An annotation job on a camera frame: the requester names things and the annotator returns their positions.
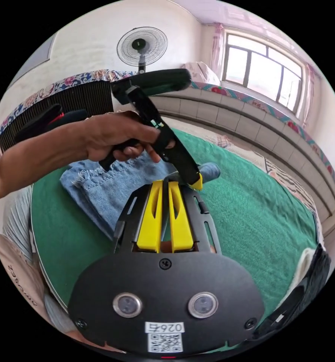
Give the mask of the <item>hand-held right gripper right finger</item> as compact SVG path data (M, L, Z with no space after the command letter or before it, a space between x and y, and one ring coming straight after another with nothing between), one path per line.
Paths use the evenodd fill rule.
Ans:
M177 181L168 182L168 199L172 252L191 250L194 243L193 236Z

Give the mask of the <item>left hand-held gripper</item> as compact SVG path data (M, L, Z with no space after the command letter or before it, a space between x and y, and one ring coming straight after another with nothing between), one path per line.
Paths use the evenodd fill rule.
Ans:
M153 150L163 161L176 168L182 181L189 187L202 190L203 177L199 173L198 165L173 130L163 121L158 109L143 90L133 85L130 80L120 80L113 84L112 94L118 101L126 100L133 105L143 125L159 130L160 134L152 144Z

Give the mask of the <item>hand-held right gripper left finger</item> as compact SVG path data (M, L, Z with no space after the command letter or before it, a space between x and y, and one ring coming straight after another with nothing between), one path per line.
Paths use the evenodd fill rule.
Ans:
M162 233L163 181L151 184L137 238L140 250L159 253Z

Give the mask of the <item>person's left hand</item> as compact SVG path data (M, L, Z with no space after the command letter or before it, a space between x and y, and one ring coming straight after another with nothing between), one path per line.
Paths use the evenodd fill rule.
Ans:
M161 160L153 150L159 131L141 124L132 111L96 115L83 121L86 128L84 155L101 161L112 153L117 161L128 161L147 152L153 162Z

